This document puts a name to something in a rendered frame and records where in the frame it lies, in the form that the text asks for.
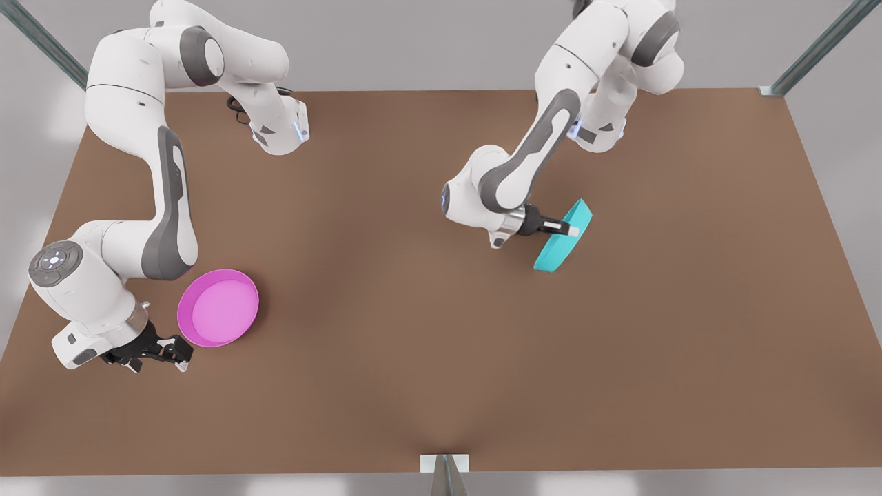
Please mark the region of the blue plate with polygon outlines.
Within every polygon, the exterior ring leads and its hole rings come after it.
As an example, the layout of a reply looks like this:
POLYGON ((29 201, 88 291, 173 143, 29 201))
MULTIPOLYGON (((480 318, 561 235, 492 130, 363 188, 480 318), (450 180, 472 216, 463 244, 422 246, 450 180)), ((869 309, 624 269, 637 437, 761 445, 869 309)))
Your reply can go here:
POLYGON ((542 248, 539 256, 533 263, 533 269, 541 272, 553 273, 561 264, 569 257, 577 243, 582 239, 587 226, 591 223, 593 217, 592 211, 587 207, 583 200, 578 200, 568 211, 562 222, 567 222, 580 227, 580 235, 562 236, 560 234, 551 234, 551 237, 542 248))

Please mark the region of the pink plate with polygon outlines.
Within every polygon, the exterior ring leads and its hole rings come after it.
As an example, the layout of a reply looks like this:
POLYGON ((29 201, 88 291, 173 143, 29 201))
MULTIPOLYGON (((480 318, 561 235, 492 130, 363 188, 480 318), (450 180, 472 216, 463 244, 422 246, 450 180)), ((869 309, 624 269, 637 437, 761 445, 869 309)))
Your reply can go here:
POLYGON ((221 347, 249 330, 260 298, 251 277, 233 269, 199 276, 181 296, 176 312, 183 337, 199 347, 221 347))

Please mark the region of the silver frame post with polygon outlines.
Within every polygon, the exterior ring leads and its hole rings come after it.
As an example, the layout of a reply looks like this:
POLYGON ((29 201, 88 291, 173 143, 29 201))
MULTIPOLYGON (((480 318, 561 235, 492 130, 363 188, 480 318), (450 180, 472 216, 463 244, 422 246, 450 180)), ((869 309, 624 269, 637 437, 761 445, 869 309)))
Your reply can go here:
POLYGON ((423 454, 420 464, 421 473, 433 475, 429 496, 469 496, 461 477, 469 472, 469 455, 423 454))
POLYGON ((13 26, 16 26, 34 46, 38 47, 79 88, 85 91, 88 71, 19 3, 19 0, 0 0, 0 13, 9 19, 13 26))
POLYGON ((882 0, 853 0, 772 85, 758 87, 760 95, 774 98, 787 95, 880 4, 882 0))

